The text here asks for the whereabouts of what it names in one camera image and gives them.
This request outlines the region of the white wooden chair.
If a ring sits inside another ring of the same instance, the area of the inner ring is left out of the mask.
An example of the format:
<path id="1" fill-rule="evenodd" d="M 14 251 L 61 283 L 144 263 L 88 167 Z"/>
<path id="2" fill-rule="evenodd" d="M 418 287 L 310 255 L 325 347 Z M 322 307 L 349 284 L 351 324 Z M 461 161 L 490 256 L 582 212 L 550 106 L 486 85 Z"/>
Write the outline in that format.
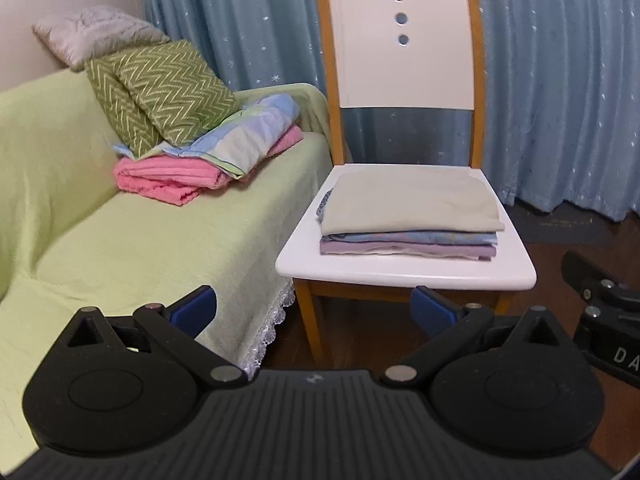
<path id="1" fill-rule="evenodd" d="M 332 365 L 321 297 L 407 301 L 419 285 L 506 312 L 537 274 L 482 167 L 485 41 L 480 0 L 317 0 L 332 169 L 278 255 L 314 362 Z M 504 229 L 490 260 L 321 255 L 320 221 L 343 174 L 384 166 L 470 168 Z"/>

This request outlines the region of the pink folded towel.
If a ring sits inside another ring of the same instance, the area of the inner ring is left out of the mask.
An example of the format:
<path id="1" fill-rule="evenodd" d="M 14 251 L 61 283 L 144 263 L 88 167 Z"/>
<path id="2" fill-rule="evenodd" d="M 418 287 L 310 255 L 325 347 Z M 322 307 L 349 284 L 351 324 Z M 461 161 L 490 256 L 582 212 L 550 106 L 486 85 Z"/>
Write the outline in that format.
<path id="1" fill-rule="evenodd" d="M 292 126 L 263 160 L 279 155 L 301 140 L 302 130 Z M 114 178 L 117 187 L 124 192 L 175 206 L 189 203 L 203 191 L 222 190 L 235 180 L 205 160 L 170 156 L 156 156 L 136 162 L 124 157 L 114 168 Z"/>

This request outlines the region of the light blue folded blanket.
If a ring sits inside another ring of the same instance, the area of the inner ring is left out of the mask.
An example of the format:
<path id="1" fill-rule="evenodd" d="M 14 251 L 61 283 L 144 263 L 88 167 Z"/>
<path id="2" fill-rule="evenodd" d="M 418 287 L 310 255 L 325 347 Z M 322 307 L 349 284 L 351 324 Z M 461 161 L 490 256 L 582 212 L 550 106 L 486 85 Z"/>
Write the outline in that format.
<path id="1" fill-rule="evenodd" d="M 156 156 L 198 158 L 220 169 L 232 179 L 247 176 L 261 162 L 299 118 L 300 106 L 287 93 L 265 96 L 244 105 L 185 148 L 160 142 L 140 157 L 134 157 L 125 144 L 114 144 L 120 157 L 142 160 Z"/>

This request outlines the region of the purple folded garment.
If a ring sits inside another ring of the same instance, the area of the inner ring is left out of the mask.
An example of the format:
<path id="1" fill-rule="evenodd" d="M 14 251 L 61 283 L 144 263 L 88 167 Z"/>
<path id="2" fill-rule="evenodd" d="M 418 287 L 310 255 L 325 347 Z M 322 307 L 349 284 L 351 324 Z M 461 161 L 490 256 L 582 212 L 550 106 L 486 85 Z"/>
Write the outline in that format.
<path id="1" fill-rule="evenodd" d="M 320 242 L 321 255 L 409 255 L 428 258 L 490 260 L 497 255 L 494 245 L 430 245 L 406 242 Z"/>

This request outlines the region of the grey textured pillow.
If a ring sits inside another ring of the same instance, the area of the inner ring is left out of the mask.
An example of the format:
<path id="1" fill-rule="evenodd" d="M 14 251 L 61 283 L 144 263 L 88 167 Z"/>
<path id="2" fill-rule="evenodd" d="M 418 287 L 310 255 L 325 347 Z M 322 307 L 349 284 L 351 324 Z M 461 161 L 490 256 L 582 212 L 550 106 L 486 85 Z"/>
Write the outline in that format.
<path id="1" fill-rule="evenodd" d="M 170 40 L 151 23 L 114 6 L 88 6 L 79 11 L 48 15 L 32 26 L 32 31 L 74 72 L 83 70 L 94 58 Z"/>

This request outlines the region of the blue star curtain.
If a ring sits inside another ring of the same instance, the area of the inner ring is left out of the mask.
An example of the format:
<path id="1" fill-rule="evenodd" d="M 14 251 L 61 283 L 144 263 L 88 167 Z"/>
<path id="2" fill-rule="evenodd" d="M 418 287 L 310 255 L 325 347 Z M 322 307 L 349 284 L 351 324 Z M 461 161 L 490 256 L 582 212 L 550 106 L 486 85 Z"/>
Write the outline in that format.
<path id="1" fill-rule="evenodd" d="M 143 0 L 233 89 L 326 84 L 316 0 Z M 483 169 L 500 200 L 639 208 L 639 0 L 480 0 Z"/>

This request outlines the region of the green chevron cushion front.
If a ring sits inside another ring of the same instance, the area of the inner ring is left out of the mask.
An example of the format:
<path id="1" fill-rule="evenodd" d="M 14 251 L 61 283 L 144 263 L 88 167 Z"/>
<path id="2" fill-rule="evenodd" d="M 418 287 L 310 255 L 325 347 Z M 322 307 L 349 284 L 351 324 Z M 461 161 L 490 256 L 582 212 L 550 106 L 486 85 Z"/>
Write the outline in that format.
<path id="1" fill-rule="evenodd" d="M 113 61 L 118 80 L 160 137 L 184 148 L 240 109 L 240 102 L 188 40 L 129 49 Z"/>

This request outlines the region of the light green sofa cover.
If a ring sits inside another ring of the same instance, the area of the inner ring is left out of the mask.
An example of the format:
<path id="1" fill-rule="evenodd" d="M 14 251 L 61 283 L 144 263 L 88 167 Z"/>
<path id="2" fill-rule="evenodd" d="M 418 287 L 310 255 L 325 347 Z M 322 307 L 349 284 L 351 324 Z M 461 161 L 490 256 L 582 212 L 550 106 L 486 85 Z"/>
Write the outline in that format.
<path id="1" fill-rule="evenodd" d="M 36 450 L 23 392 L 80 308 L 128 315 L 201 285 L 218 299 L 200 343 L 249 373 L 292 304 L 279 252 L 331 167 L 328 106 L 287 84 L 302 140 L 246 182 L 181 206 L 120 192 L 115 131 L 84 74 L 61 70 L 1 96 L 1 468 Z"/>

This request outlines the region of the green chevron cushion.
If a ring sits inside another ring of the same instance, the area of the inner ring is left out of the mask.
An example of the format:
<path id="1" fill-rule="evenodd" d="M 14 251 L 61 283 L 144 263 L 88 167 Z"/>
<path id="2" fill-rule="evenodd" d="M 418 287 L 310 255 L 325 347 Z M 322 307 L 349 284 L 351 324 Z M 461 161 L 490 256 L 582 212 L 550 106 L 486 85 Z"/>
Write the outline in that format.
<path id="1" fill-rule="evenodd" d="M 141 157 L 162 142 L 157 128 L 116 77 L 109 56 L 90 60 L 86 73 L 108 122 L 132 156 Z"/>
<path id="2" fill-rule="evenodd" d="M 129 49 L 113 61 L 118 80 L 160 137 L 184 148 L 240 109 L 240 102 L 188 40 Z"/>

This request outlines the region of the light grey garment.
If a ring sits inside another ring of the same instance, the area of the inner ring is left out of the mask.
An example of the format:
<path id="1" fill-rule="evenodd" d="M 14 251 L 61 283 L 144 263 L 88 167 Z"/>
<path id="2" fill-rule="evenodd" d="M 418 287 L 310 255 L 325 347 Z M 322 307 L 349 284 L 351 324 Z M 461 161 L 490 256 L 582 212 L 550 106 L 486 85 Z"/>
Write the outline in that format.
<path id="1" fill-rule="evenodd" d="M 500 232 L 497 200 L 470 168 L 384 166 L 339 177 L 321 233 Z"/>

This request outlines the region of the blue folded garment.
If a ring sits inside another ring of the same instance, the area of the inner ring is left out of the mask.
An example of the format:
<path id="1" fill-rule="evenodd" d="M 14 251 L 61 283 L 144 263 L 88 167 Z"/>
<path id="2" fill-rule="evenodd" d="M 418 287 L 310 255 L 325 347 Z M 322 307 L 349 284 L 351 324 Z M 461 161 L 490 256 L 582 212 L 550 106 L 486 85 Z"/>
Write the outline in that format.
<path id="1" fill-rule="evenodd" d="M 338 233 L 323 235 L 322 245 L 344 245 L 352 252 L 373 249 L 380 246 L 383 249 L 404 247 L 406 245 L 424 246 L 495 246 L 498 244 L 496 232 L 458 232 L 458 231 L 399 231 L 381 233 Z"/>

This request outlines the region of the green chevron cushion back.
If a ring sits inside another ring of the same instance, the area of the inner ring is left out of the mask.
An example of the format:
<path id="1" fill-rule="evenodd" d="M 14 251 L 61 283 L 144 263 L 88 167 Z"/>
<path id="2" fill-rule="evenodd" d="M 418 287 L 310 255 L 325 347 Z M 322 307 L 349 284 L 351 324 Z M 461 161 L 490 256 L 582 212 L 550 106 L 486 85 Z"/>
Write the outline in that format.
<path id="1" fill-rule="evenodd" d="M 116 77 L 109 56 L 90 60 L 86 73 L 108 122 L 132 156 L 141 157 L 162 142 L 157 128 Z"/>

